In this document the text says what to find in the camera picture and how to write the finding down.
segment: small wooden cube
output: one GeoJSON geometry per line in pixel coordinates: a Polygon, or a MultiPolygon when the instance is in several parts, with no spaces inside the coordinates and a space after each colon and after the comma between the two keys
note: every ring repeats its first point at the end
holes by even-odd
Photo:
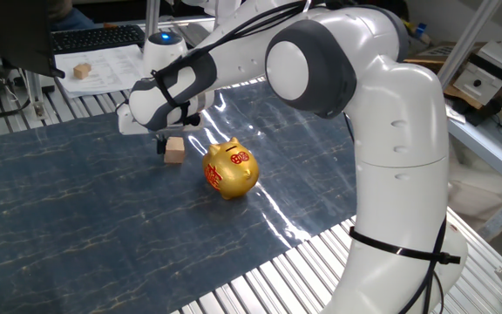
{"type": "Polygon", "coordinates": [[[171,137],[166,143],[166,153],[164,154],[165,163],[180,164],[185,158],[185,145],[183,138],[171,137]]]}
{"type": "Polygon", "coordinates": [[[73,68],[73,74],[77,79],[86,79],[88,73],[92,70],[89,64],[80,64],[73,68]]]}

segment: keyboard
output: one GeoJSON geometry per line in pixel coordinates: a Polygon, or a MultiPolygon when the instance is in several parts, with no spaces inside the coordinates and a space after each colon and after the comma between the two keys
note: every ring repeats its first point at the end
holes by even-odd
{"type": "Polygon", "coordinates": [[[99,28],[81,31],[58,31],[53,37],[53,53],[95,51],[115,48],[130,44],[145,44],[145,33],[137,25],[125,25],[113,28],[99,28]]]}

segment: white paper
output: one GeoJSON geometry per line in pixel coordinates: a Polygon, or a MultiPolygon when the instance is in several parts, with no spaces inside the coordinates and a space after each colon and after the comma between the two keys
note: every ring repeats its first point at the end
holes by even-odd
{"type": "Polygon", "coordinates": [[[131,89],[143,78],[143,54],[135,44],[55,58],[58,69],[65,72],[65,78],[60,78],[59,82],[71,98],[131,89]],[[75,78],[73,68],[84,63],[92,67],[88,77],[75,78]]]}

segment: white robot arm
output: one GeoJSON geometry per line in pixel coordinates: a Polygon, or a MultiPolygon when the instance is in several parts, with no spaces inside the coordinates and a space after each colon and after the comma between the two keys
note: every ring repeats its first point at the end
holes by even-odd
{"type": "Polygon", "coordinates": [[[445,222],[448,133],[438,79],[399,63],[408,43],[392,13],[375,7],[304,11],[303,5],[246,1],[189,57],[135,84],[129,104],[118,109],[120,129],[133,118],[152,131],[182,125],[210,106],[197,95],[264,73],[295,109],[322,118],[346,112],[356,138],[355,240],[323,313],[430,311],[441,299],[433,278],[446,293],[467,256],[465,239],[445,222]],[[241,35],[246,25],[289,11],[281,23],[241,35]]]}

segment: blue marble mat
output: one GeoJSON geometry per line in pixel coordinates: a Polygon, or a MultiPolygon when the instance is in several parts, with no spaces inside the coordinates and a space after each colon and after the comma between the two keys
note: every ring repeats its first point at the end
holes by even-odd
{"type": "Polygon", "coordinates": [[[181,166],[114,114],[0,136],[0,313],[168,313],[355,213],[343,117],[263,83],[220,95],[181,166]],[[224,201],[201,158],[232,136],[261,177],[224,201]]]}

